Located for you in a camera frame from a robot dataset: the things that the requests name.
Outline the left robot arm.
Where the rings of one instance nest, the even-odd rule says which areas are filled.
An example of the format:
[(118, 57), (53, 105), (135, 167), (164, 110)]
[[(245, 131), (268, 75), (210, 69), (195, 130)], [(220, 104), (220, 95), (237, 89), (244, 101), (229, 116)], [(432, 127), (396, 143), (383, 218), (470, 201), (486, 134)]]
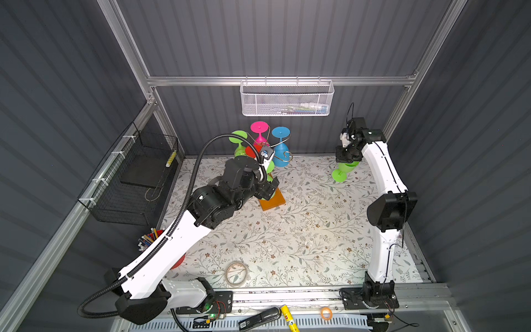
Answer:
[(173, 282), (164, 277), (192, 246), (233, 217), (250, 198), (268, 201), (278, 185), (278, 178), (269, 178), (258, 161), (248, 156), (228, 160), (223, 175), (193, 191), (182, 217), (119, 271), (118, 276), (126, 280), (116, 301), (118, 316), (143, 325), (167, 309), (208, 312), (216, 293), (206, 279)]

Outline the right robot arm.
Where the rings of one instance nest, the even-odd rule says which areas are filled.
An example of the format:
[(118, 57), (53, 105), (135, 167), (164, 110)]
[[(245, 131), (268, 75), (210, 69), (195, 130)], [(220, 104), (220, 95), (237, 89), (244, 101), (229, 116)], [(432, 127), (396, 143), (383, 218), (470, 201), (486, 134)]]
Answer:
[(383, 131), (369, 129), (363, 118), (347, 120), (336, 147), (336, 161), (353, 165), (365, 160), (373, 174), (379, 197), (366, 209), (373, 227), (373, 249), (369, 268), (360, 293), (348, 295), (366, 308), (398, 308), (393, 277), (394, 250), (399, 246), (400, 231), (418, 202), (415, 192), (407, 189), (391, 159)]

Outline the gold wire wine glass rack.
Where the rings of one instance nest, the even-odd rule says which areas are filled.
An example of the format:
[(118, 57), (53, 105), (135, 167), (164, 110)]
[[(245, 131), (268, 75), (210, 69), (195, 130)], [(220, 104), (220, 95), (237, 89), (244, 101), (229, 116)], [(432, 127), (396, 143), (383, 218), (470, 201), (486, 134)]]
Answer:
[[(254, 145), (254, 138), (250, 136), (248, 133), (248, 138), (244, 139), (240, 136), (236, 136), (237, 138), (240, 138), (243, 142), (242, 145), (244, 147)], [(262, 150), (260, 151), (261, 157), (265, 163), (265, 171), (268, 167), (269, 162), (274, 162), (274, 145), (266, 147), (264, 146)], [(272, 175), (272, 172), (270, 174), (265, 173), (266, 175), (266, 181), (262, 183), (262, 186), (260, 187), (260, 191), (257, 193), (257, 199), (259, 200), (259, 204), (261, 206), (261, 209), (265, 212), (268, 210), (272, 210), (274, 208), (278, 208), (286, 203), (286, 199), (283, 197), (283, 194), (281, 193), (281, 190), (279, 189), (279, 179), (274, 177)]]

